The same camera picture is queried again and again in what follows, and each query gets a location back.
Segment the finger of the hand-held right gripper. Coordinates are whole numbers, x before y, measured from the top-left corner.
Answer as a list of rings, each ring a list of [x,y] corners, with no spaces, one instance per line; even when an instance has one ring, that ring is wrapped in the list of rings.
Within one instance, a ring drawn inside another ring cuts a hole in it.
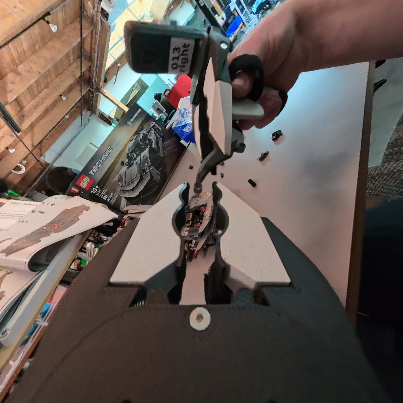
[[[213,150],[214,144],[211,132],[212,114],[214,107],[214,83],[208,79],[204,85],[204,77],[192,77],[192,125],[195,144],[204,160]]]
[[[232,139],[232,86],[222,80],[215,80],[212,58],[209,58],[205,73],[204,96],[209,133],[221,152],[229,156]]]

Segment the lego set box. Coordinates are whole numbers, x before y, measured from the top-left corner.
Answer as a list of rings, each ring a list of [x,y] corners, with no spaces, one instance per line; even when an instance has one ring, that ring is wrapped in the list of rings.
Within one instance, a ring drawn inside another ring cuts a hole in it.
[[[66,195],[110,209],[157,202],[185,145],[173,130],[134,103],[71,182]]]

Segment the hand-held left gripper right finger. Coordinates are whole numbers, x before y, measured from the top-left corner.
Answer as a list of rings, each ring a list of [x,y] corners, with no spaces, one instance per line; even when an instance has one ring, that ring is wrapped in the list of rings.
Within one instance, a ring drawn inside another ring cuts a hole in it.
[[[207,304],[230,304],[240,289],[259,295],[263,287],[291,284],[262,217],[220,182],[213,182],[215,223],[221,231],[214,261],[205,274]]]

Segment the blue plastic parts bag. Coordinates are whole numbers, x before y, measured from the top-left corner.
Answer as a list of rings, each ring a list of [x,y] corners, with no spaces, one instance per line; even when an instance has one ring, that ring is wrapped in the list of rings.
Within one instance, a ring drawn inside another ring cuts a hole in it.
[[[193,132],[193,107],[190,95],[179,100],[172,129],[185,143],[195,143]]]

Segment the red plastic case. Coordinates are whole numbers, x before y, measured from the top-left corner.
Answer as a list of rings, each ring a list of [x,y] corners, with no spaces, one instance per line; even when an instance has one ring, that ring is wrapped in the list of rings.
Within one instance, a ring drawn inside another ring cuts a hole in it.
[[[167,88],[164,90],[164,97],[167,101],[177,110],[179,101],[182,98],[186,98],[190,95],[190,90],[192,86],[192,79],[186,75],[177,75],[177,81],[172,88]]]

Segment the lego instruction booklet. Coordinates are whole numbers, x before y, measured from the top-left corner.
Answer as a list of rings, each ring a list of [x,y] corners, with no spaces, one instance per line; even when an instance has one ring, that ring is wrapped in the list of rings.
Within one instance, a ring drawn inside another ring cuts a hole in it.
[[[42,202],[1,199],[0,215],[1,323],[13,315],[66,240],[117,218],[105,205],[60,195]]]

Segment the person's right hand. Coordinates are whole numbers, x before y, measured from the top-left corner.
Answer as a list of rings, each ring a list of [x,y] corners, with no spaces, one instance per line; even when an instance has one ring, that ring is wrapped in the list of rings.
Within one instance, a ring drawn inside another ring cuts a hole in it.
[[[280,113],[280,91],[288,93],[302,72],[343,66],[336,54],[336,16],[345,1],[287,1],[262,19],[229,56],[258,57],[267,90],[258,103],[262,118],[239,121],[243,130],[263,128]]]

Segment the person's right forearm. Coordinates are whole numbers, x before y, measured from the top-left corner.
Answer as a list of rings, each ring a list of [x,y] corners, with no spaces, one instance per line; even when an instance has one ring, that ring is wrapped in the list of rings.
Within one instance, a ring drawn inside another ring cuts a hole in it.
[[[340,15],[340,65],[402,57],[402,1],[348,1]]]

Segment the pile of small lego pieces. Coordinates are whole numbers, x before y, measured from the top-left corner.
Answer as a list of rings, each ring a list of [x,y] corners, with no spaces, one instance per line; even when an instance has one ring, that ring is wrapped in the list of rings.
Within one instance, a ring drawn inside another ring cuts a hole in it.
[[[80,272],[124,227],[132,220],[139,219],[142,214],[134,213],[118,216],[116,219],[92,229],[68,270]]]

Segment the black round base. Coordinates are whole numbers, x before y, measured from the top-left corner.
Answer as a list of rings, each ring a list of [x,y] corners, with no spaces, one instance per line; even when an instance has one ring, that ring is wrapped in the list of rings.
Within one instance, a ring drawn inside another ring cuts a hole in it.
[[[65,195],[77,174],[78,171],[74,169],[56,166],[48,171],[45,182],[54,193]]]

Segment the grey curved lego piece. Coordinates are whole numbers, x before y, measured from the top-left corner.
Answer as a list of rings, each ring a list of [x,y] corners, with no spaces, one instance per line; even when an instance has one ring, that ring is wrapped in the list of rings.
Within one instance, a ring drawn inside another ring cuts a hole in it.
[[[200,194],[202,192],[204,179],[209,173],[216,175],[216,168],[218,165],[230,159],[234,153],[243,153],[245,148],[245,139],[242,131],[233,128],[229,155],[225,155],[217,145],[214,146],[213,150],[203,160],[196,174],[194,193]]]

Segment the blue storage crate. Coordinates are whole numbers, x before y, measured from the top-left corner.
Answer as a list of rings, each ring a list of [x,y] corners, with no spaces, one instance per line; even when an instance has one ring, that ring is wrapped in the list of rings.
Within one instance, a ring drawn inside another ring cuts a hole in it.
[[[243,24],[243,19],[241,15],[238,15],[232,23],[229,25],[228,29],[226,30],[226,36],[230,37],[231,35],[234,35],[234,33],[237,31],[237,29]]]

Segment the grey lego car model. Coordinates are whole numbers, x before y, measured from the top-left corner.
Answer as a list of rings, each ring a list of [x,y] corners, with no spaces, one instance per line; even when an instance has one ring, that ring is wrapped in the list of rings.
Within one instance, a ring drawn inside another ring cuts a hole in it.
[[[185,209],[185,224],[181,229],[187,263],[214,246],[219,232],[213,192],[194,194]]]

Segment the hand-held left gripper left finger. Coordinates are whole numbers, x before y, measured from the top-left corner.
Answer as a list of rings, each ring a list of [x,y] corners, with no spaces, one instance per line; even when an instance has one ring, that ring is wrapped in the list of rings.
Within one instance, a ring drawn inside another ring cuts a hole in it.
[[[139,219],[109,282],[118,286],[174,287],[184,257],[180,229],[189,183],[180,184]]]

